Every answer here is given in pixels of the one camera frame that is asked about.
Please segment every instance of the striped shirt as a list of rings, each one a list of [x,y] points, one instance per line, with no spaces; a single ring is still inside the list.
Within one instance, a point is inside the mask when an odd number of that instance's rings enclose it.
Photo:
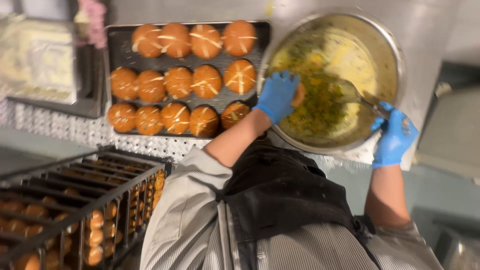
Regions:
[[[147,228],[140,269],[239,270],[230,209],[215,201],[232,171],[193,148],[166,179]],[[439,270],[432,249],[415,224],[377,228],[368,249],[382,270]],[[259,270],[377,269],[357,239],[343,226],[321,223],[257,242]]]

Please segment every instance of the spoon handle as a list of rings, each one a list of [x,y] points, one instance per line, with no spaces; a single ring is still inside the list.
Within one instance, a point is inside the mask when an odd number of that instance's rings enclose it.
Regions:
[[[385,110],[382,106],[378,106],[378,105],[375,105],[375,104],[372,104],[368,101],[366,101],[364,98],[361,99],[360,103],[371,109],[376,115],[388,120],[390,119],[390,112]]]

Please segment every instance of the gloved hand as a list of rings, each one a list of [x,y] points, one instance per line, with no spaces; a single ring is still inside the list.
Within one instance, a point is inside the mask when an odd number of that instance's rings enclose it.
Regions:
[[[372,168],[400,164],[403,154],[419,133],[404,113],[389,103],[380,101],[380,105],[390,111],[391,115],[388,121],[377,117],[371,126],[372,131],[381,128],[383,132],[373,154]]]
[[[254,109],[261,109],[272,121],[272,124],[278,123],[284,117],[293,112],[290,102],[297,89],[300,78],[295,75],[290,79],[290,72],[283,70],[282,74],[273,73],[271,78],[267,78],[264,88]]]

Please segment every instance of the stainless steel bowl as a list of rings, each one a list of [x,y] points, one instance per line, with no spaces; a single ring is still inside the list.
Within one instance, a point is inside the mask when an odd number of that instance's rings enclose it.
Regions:
[[[322,29],[333,26],[355,36],[370,52],[377,77],[377,89],[374,97],[367,100],[384,100],[394,105],[400,103],[406,85],[406,68],[403,53],[393,34],[375,18],[353,9],[329,9],[309,16],[294,25],[282,38],[273,40],[262,59],[258,75],[258,95],[262,91],[263,81],[269,76],[269,67],[276,53],[293,37],[310,29]],[[370,130],[375,115],[365,108],[359,112],[359,124],[335,139],[318,143],[305,142],[289,135],[278,125],[273,130],[290,145],[311,153],[335,155],[355,149],[372,139]]]

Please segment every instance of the stainless steel counter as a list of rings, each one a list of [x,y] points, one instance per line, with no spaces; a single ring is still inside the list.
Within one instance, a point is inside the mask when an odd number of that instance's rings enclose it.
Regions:
[[[362,9],[382,21],[397,38],[407,64],[407,89],[399,108],[421,129],[440,68],[443,50],[451,32],[458,0],[114,0],[111,1],[111,24],[144,24],[161,22],[229,21],[237,19],[268,20],[273,38],[298,20],[324,8],[348,7]],[[192,146],[202,147],[207,140],[182,140],[160,137],[138,138],[117,135],[105,118],[89,120],[66,114],[0,100],[0,126],[29,131],[36,134],[75,141],[95,146],[115,144],[120,149],[155,156],[182,159]],[[268,139],[276,146],[290,147],[275,133]],[[336,157],[308,154],[317,163],[343,163],[353,160],[372,162],[376,140],[363,147]],[[402,160],[408,170],[416,142]]]
[[[420,130],[432,96],[441,57],[452,30],[458,0],[115,0],[112,24],[269,20],[273,38],[283,36],[292,24],[330,7],[358,8],[377,17],[393,32],[405,54],[407,90],[399,108]],[[290,147],[276,134],[275,145]],[[372,162],[378,138],[336,158]],[[402,168],[409,170],[417,142],[405,153]]]

